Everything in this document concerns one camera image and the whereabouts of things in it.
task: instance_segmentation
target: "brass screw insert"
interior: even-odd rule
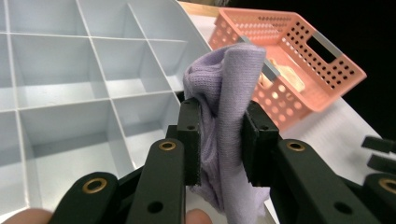
[[[174,142],[162,142],[160,143],[160,149],[164,151],[170,151],[176,148],[176,143]]]
[[[293,151],[304,151],[305,150],[305,146],[301,145],[300,143],[296,143],[296,142],[289,142],[287,144],[288,148],[293,150]]]
[[[101,177],[97,177],[87,181],[84,186],[82,186],[82,191],[87,194],[93,194],[101,191],[107,185],[107,181]]]
[[[396,194],[396,180],[389,178],[381,178],[379,179],[378,182],[383,189]]]

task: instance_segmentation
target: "orange basket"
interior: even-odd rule
[[[263,73],[272,83],[264,87],[259,82],[252,100],[280,131],[324,110],[366,78],[343,52],[294,12],[220,8],[210,47],[218,49],[244,39],[264,47],[267,59],[291,68],[304,83],[304,89],[297,91],[271,64],[264,65]]]

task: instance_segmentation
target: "table surface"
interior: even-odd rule
[[[208,41],[215,28],[213,22],[218,15],[217,9],[191,3],[180,4]],[[342,98],[325,111],[307,116],[281,135],[283,138],[305,141],[338,175],[358,184],[362,184],[368,174],[375,172],[366,165],[373,153],[396,159],[393,154],[373,152],[361,147],[365,136],[379,135]]]

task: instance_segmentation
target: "lavender cloth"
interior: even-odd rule
[[[186,99],[201,104],[201,181],[191,187],[228,223],[256,223],[269,189],[253,188],[241,160],[240,130],[262,70],[265,50],[236,44],[196,60],[183,79]]]

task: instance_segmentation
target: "basket handle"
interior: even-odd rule
[[[328,50],[335,58],[340,57],[343,52],[337,48],[326,36],[324,36],[321,32],[315,31],[312,34],[314,37],[326,50]]]
[[[245,35],[239,36],[238,43],[252,44],[248,37]],[[264,59],[264,65],[262,66],[262,73],[272,82],[274,82],[275,79],[280,76],[280,72],[266,58]]]

